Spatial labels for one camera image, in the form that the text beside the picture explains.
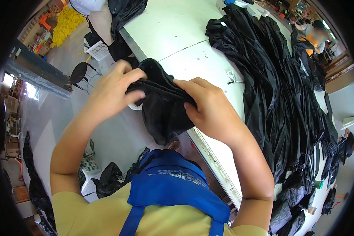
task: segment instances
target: green object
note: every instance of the green object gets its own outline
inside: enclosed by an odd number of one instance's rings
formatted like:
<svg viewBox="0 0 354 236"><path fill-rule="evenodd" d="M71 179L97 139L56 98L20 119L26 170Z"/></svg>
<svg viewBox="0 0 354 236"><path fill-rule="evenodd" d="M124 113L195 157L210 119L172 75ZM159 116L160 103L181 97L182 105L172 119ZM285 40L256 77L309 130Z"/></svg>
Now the green object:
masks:
<svg viewBox="0 0 354 236"><path fill-rule="evenodd" d="M324 185L324 181L315 180L315 188L321 189L323 185Z"/></svg>

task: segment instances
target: yellow garment pile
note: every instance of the yellow garment pile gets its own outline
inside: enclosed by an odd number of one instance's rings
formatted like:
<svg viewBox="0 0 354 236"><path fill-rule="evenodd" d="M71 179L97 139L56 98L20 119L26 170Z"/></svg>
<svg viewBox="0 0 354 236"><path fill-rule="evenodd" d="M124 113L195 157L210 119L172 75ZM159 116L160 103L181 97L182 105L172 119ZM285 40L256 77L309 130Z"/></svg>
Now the yellow garment pile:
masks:
<svg viewBox="0 0 354 236"><path fill-rule="evenodd" d="M68 35L76 29L76 27L85 21L83 15L76 12L73 8L68 6L63 7L63 10L57 14L58 24L54 28L53 43L51 47L59 47Z"/></svg>

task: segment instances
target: shoe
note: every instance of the shoe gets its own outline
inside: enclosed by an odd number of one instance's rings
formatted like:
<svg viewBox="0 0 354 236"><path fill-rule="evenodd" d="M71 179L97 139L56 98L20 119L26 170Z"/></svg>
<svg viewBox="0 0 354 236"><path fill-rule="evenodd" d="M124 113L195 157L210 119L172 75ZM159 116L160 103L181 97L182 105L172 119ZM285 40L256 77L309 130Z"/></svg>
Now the shoe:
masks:
<svg viewBox="0 0 354 236"><path fill-rule="evenodd" d="M179 140L172 142L169 147L167 148L168 150L172 151L177 151L181 146L181 143Z"/></svg>

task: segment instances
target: hand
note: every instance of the hand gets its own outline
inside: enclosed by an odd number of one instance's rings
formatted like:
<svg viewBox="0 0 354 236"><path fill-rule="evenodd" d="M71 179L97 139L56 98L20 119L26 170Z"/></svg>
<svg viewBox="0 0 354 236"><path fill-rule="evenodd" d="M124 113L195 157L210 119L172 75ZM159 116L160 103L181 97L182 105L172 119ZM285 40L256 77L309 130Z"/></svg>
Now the hand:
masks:
<svg viewBox="0 0 354 236"><path fill-rule="evenodd" d="M128 86L140 78L147 78L144 71L132 69L127 61L119 60L114 70L100 78L82 112L99 123L116 115L128 104L145 98L146 95L141 90L126 94Z"/></svg>
<svg viewBox="0 0 354 236"><path fill-rule="evenodd" d="M202 78L190 81L173 80L180 88L193 97L197 108L185 103L186 114L194 125L205 135L231 147L236 144L236 130L244 125L224 92Z"/></svg>

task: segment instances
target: yellow shirt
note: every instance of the yellow shirt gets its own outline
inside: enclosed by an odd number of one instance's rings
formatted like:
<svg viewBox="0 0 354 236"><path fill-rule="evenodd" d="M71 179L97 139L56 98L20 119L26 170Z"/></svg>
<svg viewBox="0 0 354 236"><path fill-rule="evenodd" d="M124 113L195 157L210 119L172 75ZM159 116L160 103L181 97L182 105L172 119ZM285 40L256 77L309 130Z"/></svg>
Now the yellow shirt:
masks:
<svg viewBox="0 0 354 236"><path fill-rule="evenodd" d="M52 207L59 236L118 235L130 213L127 203L131 183L113 195L88 203L81 195L59 192L52 196ZM148 206L140 220L136 235L194 235L207 236L211 218L192 206ZM229 228L224 224L224 236L267 236L253 225Z"/></svg>

